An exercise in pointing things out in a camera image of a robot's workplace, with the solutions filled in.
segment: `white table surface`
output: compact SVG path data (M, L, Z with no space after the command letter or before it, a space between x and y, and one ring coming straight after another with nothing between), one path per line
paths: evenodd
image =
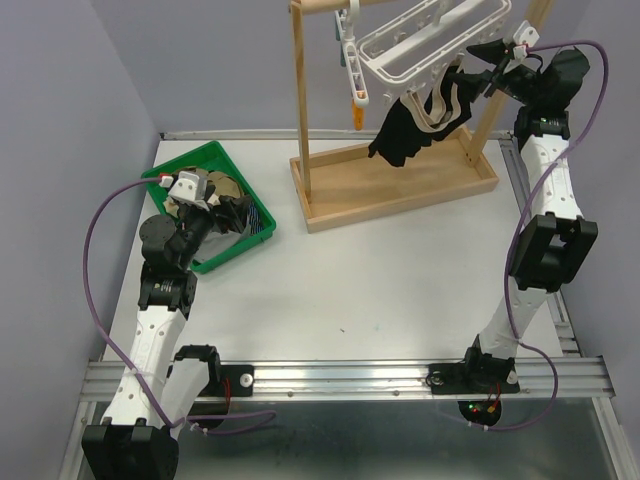
M204 143L161 142L155 165ZM176 348L215 345L223 361L464 355L502 297L506 250L518 219L497 141L485 148L501 179L495 191L313 235L306 232L289 171L297 142L221 143L278 226L264 244L199 276ZM312 141L311 151L357 143ZM156 213L147 195L140 223ZM136 324L140 248L136 235L111 329L125 351ZM524 338L562 355L546 305ZM111 349L104 358L117 359Z

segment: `clothing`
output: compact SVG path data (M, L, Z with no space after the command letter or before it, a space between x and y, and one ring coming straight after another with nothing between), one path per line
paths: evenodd
M407 92L393 104L375 140L369 145L369 158L379 153L394 167L403 167L422 147L441 142L471 118L473 92L453 81L464 73L452 64L429 94L424 106L416 92Z

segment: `gray wall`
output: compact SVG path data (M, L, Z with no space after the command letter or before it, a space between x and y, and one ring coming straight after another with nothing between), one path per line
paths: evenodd
M295 127L288 0L91 1L160 131ZM367 7L357 32L365 34L415 3ZM557 0L545 41L570 38L588 3ZM513 4L515 22L528 1ZM310 126L353 128L331 15L306 17L305 39ZM373 79L368 87L365 128L377 128L386 113L384 90ZM476 112L482 107L479 102ZM505 113L501 128L511 127L515 108Z
M101 200L149 165L158 135L86 0L0 6L0 476L58 476L96 334L81 248ZM92 254L109 320L142 191L105 215Z
M637 116L640 77L634 42L640 3L592 2L577 37L600 41L611 59L609 90L593 133L571 159L576 198L600 234L575 281L564 289L580 345L589 355L604 355L613 378L618 419L640 459L640 159ZM577 135L600 88L602 69L588 51L593 70L571 107Z

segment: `green basket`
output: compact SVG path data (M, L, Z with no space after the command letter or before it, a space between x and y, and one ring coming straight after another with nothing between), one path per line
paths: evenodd
M233 247L225 250L219 255L207 260L204 263L196 262L191 263L191 269L197 273L206 273L214 268L219 267L225 262L228 262L234 257L237 257L242 252L246 252L250 248L264 242L267 238L273 235L273 231L276 229L276 221L273 219L269 211L265 208L253 189L249 186L244 179L238 168L233 164L227 152L224 151L222 145L218 142L209 142L206 145L196 148L184 155L174 158L173 160L163 163L151 170L147 170L142 174L142 178L157 177L161 173L173 173L176 170L189 166L197 166L204 168L205 170L218 170L226 173L236 182L240 184L242 190L248 193L253 198L253 202L260 214L260 220L262 221L262 231L258 232L249 238L238 242ZM162 213L167 213L162 205L167 198L167 191L160 185L155 183L147 184L147 190L149 195L153 199L153 202Z

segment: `wooden drying rack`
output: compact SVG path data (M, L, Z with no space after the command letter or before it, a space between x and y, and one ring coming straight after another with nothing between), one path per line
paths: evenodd
M360 0L373 5L393 0ZM540 30L554 0L532 0L525 18ZM498 176L482 150L507 100L496 92L477 130L466 127L423 148L406 166L390 166L367 145L309 154L303 17L349 7L349 0L292 0L300 156L290 160L309 233L492 191Z

